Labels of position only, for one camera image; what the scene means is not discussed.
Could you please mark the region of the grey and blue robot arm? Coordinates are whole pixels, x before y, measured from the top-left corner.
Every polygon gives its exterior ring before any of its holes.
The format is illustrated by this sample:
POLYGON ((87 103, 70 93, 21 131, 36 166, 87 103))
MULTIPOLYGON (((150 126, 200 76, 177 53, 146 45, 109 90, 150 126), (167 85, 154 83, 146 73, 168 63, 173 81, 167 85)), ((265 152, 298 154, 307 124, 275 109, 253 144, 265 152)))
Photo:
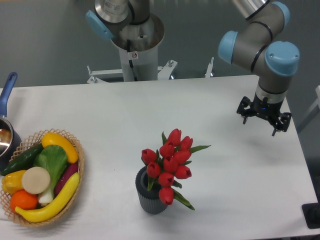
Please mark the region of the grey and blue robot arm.
MULTIPOLYGON (((288 24, 290 11, 285 4, 269 0, 236 0, 234 5, 248 25, 243 32, 228 31, 217 54, 259 78, 254 99, 243 97, 236 112, 244 120, 256 116, 268 121, 274 132, 286 132, 292 115, 281 112, 281 106, 300 52, 294 44, 274 38, 288 24)), ((165 31, 148 0, 97 0, 85 18, 100 38, 118 48, 126 82, 160 79, 158 47, 165 31)))

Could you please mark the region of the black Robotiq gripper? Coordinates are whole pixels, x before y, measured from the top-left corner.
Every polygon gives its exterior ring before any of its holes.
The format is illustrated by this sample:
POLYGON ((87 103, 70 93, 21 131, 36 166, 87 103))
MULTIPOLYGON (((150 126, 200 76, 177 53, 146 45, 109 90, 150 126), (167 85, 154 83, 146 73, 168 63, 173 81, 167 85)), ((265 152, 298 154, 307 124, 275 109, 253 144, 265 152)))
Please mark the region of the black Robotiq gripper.
POLYGON ((280 112, 283 104, 283 99, 277 103, 270 103, 266 97, 260 98, 255 94, 253 102, 246 96, 240 101, 236 113, 243 118, 242 123, 245 125, 248 118, 258 117, 263 120, 268 120, 273 127, 272 136, 274 137, 276 132, 286 132, 290 126, 292 114, 290 112, 280 112))

